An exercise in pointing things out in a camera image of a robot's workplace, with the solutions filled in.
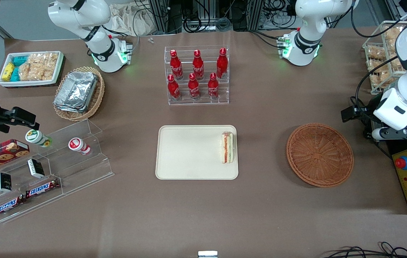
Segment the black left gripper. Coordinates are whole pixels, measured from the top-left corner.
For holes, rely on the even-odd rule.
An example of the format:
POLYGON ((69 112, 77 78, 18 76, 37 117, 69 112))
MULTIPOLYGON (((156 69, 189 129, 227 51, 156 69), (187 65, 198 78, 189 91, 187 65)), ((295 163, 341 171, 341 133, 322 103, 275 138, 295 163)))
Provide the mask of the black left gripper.
POLYGON ((358 98, 360 111, 356 106, 350 106, 346 110, 342 110, 340 112, 342 122, 347 123, 351 120, 359 120, 362 124, 370 124, 371 122, 382 124, 380 119, 373 115, 373 112, 380 104, 381 98, 381 96, 373 96, 367 105, 358 98))

